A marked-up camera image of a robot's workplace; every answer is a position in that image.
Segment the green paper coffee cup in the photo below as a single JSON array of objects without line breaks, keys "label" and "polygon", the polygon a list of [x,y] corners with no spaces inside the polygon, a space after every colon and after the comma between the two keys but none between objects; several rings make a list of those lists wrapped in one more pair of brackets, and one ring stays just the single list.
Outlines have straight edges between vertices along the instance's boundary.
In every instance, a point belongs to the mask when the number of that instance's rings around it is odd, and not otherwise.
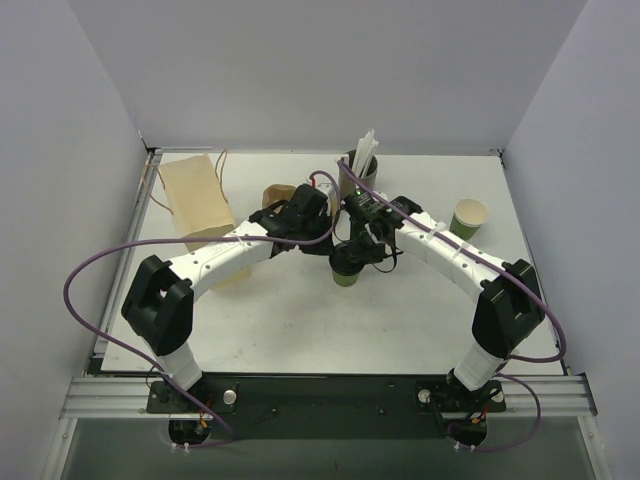
[{"label": "green paper coffee cup", "polygon": [[332,273],[333,281],[340,287],[351,287],[356,284],[359,274],[343,275],[337,272]]}]

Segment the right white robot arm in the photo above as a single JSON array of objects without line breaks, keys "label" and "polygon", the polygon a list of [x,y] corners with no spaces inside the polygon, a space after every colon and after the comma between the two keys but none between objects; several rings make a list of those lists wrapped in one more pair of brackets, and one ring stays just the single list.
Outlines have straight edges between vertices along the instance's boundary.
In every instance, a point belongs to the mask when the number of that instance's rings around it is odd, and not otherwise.
[{"label": "right white robot arm", "polygon": [[484,387],[542,323],[544,313],[532,298],[539,294],[538,279],[528,262],[508,263],[480,252],[403,196],[384,202],[357,189],[344,207],[353,226],[425,262],[474,302],[473,342],[451,372],[467,391]]}]

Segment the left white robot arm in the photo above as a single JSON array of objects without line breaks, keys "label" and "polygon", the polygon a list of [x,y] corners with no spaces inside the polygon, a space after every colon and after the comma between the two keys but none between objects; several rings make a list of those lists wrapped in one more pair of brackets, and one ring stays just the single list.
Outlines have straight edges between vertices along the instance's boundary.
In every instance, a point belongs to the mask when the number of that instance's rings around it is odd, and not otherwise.
[{"label": "left white robot arm", "polygon": [[121,314],[173,380],[169,398],[179,409],[196,410],[205,398],[203,372],[188,343],[195,302],[240,271],[294,248],[329,255],[332,227],[328,190],[302,184],[290,200],[253,213],[219,242],[170,260],[151,255],[142,261]]}]

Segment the black plastic cup lid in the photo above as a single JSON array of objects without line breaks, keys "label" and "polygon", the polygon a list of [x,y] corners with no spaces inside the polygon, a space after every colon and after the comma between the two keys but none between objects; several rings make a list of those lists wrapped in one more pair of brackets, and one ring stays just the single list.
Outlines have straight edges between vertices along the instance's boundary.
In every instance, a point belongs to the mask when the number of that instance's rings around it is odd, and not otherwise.
[{"label": "black plastic cup lid", "polygon": [[329,255],[329,265],[332,271],[341,276],[358,275],[365,264],[351,255],[350,245],[341,242],[336,245]]}]

